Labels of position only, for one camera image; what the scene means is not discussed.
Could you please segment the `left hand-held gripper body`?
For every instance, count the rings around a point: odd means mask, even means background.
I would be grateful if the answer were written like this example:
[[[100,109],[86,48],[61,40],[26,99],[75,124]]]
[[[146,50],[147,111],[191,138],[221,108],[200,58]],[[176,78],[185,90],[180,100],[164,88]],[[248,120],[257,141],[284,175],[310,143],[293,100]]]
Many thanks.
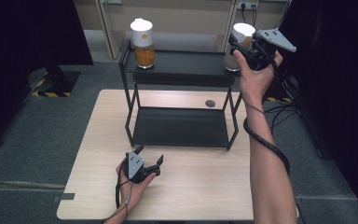
[[[126,154],[125,175],[131,182],[141,183],[152,174],[160,175],[160,166],[154,164],[145,167],[145,160],[142,157],[136,155],[133,151]]]

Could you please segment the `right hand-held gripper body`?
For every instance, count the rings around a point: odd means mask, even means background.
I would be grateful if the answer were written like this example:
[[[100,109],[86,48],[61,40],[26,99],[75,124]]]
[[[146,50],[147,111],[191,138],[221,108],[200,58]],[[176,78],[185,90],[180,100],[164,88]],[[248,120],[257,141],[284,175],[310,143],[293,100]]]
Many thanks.
[[[245,58],[252,70],[260,71],[272,63],[278,49],[296,52],[296,47],[278,29],[259,30],[254,33]]]

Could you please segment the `pale spice jar white lid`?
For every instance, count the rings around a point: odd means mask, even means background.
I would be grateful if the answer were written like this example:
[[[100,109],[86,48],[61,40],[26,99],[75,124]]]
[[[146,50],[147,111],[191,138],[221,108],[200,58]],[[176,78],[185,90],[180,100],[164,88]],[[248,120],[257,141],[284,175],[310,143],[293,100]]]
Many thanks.
[[[240,70],[239,64],[231,53],[231,44],[236,42],[248,49],[252,45],[254,33],[254,26],[248,23],[239,22],[233,25],[231,34],[228,39],[228,47],[224,57],[224,66],[228,71],[235,72]]]

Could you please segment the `black metal two-tier shelf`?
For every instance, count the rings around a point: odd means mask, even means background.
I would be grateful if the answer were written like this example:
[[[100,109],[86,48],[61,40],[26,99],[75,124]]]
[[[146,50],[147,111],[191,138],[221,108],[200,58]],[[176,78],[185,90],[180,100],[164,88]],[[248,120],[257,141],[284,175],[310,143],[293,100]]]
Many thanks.
[[[130,111],[125,130],[131,145],[231,149],[241,103],[232,88],[240,73],[228,71],[218,52],[157,50],[155,56],[151,67],[141,68],[131,41],[122,44],[118,65]],[[220,88],[226,95],[220,108],[142,105],[139,85]]]

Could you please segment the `orange spice jar white lid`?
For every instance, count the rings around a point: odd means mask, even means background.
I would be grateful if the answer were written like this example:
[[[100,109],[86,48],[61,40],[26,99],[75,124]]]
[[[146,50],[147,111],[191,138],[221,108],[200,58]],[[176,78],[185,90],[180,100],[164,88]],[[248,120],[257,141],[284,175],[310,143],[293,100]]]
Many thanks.
[[[131,42],[134,46],[135,59],[140,68],[154,65],[153,23],[137,18],[131,23]]]

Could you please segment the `person's left hand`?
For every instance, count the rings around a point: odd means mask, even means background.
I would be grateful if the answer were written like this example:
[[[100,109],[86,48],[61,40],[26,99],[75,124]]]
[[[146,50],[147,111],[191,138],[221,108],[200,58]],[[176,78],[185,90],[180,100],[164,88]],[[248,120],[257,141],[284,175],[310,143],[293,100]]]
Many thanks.
[[[142,200],[146,187],[157,176],[156,173],[149,175],[141,183],[131,182],[124,174],[124,169],[121,165],[117,167],[117,185],[119,189],[119,206],[117,207],[116,217],[127,216]]]

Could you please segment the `person's right hand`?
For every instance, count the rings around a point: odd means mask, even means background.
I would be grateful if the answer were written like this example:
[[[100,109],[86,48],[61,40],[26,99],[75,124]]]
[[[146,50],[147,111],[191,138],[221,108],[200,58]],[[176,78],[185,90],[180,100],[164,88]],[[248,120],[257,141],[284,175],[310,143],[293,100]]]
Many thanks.
[[[269,64],[260,71],[252,70],[238,50],[234,50],[233,55],[241,69],[240,86],[244,102],[252,106],[262,105],[264,94],[274,78],[274,66],[281,64],[282,55],[276,52],[274,63]]]

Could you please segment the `black stand base striped edge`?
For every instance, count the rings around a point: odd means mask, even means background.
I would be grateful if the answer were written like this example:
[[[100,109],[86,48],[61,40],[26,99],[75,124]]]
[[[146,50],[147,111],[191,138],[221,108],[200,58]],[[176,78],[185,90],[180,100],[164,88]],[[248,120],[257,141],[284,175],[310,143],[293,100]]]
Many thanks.
[[[62,71],[58,75],[46,72],[37,82],[33,96],[69,97],[79,78],[78,71]]]
[[[286,97],[291,97],[290,79],[276,70],[267,91],[264,93],[263,101],[267,101],[268,98],[283,99]]]

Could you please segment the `beige wooden cabinet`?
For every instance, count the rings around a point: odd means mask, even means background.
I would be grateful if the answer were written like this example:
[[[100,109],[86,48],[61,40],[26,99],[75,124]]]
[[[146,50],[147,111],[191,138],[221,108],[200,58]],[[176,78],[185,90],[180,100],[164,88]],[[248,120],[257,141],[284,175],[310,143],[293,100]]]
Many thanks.
[[[90,44],[95,60],[114,60],[130,23],[153,23],[155,47],[223,52],[237,22],[270,29],[279,24],[292,0],[259,0],[257,10],[237,9],[238,0],[72,0],[87,37],[102,35],[102,46]]]

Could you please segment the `black curtain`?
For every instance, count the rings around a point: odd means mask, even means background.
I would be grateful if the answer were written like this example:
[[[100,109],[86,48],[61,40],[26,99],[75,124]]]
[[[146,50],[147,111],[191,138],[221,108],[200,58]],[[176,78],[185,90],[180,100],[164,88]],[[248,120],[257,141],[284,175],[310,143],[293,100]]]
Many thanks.
[[[0,0],[0,133],[44,68],[63,83],[61,67],[92,65],[74,0]]]
[[[280,31],[319,138],[358,198],[358,0],[291,0]]]

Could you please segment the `white wall power socket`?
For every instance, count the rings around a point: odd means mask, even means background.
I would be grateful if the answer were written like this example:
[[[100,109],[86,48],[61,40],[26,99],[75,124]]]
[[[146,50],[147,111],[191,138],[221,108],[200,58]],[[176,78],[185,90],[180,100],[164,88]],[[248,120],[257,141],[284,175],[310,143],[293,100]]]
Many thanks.
[[[259,0],[238,0],[237,9],[240,10],[256,10]]]

